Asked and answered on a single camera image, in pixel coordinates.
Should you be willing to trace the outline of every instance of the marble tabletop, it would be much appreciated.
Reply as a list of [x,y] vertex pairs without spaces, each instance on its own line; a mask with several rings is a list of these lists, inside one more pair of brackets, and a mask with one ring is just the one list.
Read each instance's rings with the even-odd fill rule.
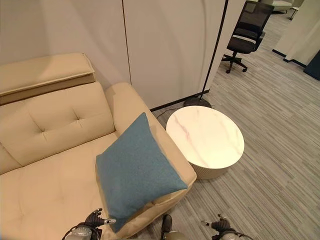
[[174,112],[166,131],[192,164],[222,169],[235,164],[245,148],[238,126],[223,113],[205,106],[187,106]]

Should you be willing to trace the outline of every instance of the lamp pole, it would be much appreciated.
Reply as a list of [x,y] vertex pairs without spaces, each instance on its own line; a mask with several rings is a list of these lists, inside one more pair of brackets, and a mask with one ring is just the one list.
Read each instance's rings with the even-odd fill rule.
[[224,21],[225,21],[225,17],[226,17],[228,2],[229,2],[229,0],[225,0],[225,2],[224,2],[224,8],[223,8],[222,18],[221,18],[221,22],[220,22],[219,32],[218,32],[218,36],[216,38],[213,54],[212,54],[212,57],[211,57],[211,62],[210,62],[210,65],[209,65],[208,72],[206,74],[206,78],[205,78],[205,81],[204,81],[204,85],[203,85],[203,88],[202,88],[201,95],[200,95],[200,97],[190,97],[187,100],[185,100],[184,103],[183,103],[184,107],[187,107],[187,106],[204,106],[204,107],[211,108],[211,104],[207,100],[203,99],[202,97],[204,95],[205,88],[206,88],[206,85],[207,85],[207,81],[208,81],[208,78],[209,78],[209,75],[210,75],[211,67],[212,67],[212,64],[214,63],[214,59],[215,59],[215,56],[216,56],[216,52],[217,52],[217,48],[218,48],[218,44],[219,44],[219,40],[220,40],[220,36],[221,36],[221,32],[222,32],[222,28],[224,26]]

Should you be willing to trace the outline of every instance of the blue pillow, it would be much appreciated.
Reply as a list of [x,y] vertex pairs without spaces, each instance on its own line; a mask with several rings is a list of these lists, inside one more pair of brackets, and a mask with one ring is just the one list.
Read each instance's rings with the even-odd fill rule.
[[96,157],[96,168],[115,232],[147,203],[188,188],[159,149],[145,112]]

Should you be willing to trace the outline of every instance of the cream leather sofa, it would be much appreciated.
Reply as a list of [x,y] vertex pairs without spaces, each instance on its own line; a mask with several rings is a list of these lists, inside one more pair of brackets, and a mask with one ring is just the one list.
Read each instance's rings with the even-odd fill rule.
[[[96,155],[146,112],[161,150],[189,186],[196,174],[127,83],[105,92],[81,53],[0,66],[1,239],[59,240],[94,209],[108,213],[96,179]],[[174,206],[189,189],[148,203],[117,233],[126,238]]]
[[258,2],[274,6],[273,11],[288,11],[295,0],[259,0]]

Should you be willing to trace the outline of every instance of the black mesh chair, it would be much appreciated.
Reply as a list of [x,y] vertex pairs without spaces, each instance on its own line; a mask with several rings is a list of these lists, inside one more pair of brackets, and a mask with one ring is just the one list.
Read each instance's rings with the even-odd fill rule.
[[263,29],[273,9],[273,6],[261,2],[245,2],[239,20],[227,46],[227,49],[233,51],[233,54],[232,56],[226,54],[223,55],[224,58],[222,61],[230,62],[229,69],[225,71],[227,74],[230,73],[233,63],[243,67],[242,72],[247,71],[247,66],[241,63],[242,59],[236,57],[236,55],[237,53],[249,54],[258,49],[265,35]]

